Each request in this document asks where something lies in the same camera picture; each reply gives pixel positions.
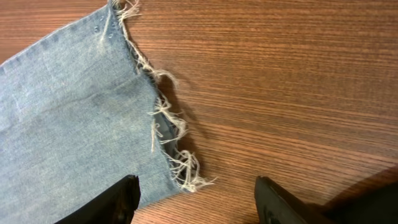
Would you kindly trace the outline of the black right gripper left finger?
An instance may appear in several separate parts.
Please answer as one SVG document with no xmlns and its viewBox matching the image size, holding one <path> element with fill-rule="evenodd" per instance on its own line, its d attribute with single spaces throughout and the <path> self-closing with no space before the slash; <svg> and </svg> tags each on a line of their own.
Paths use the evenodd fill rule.
<svg viewBox="0 0 398 224">
<path fill-rule="evenodd" d="M 139 178 L 127 175 L 57 224 L 130 224 L 140 198 Z"/>
</svg>

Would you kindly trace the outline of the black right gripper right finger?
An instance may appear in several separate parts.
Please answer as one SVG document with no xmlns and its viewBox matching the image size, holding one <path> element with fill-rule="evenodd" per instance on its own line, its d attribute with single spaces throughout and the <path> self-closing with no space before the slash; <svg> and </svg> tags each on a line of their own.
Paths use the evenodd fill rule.
<svg viewBox="0 0 398 224">
<path fill-rule="evenodd" d="M 269 177 L 256 178 L 254 198 L 261 224 L 333 224 Z"/>
</svg>

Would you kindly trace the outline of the light blue denim jeans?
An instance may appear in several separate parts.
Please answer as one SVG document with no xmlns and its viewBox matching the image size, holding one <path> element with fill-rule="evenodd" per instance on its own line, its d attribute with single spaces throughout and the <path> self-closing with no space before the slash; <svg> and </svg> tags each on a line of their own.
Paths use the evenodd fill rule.
<svg viewBox="0 0 398 224">
<path fill-rule="evenodd" d="M 57 223 L 127 175 L 138 208 L 210 184 L 157 88 L 174 76 L 129 38 L 138 15 L 137 1 L 109 1 L 1 65 L 2 223 Z"/>
</svg>

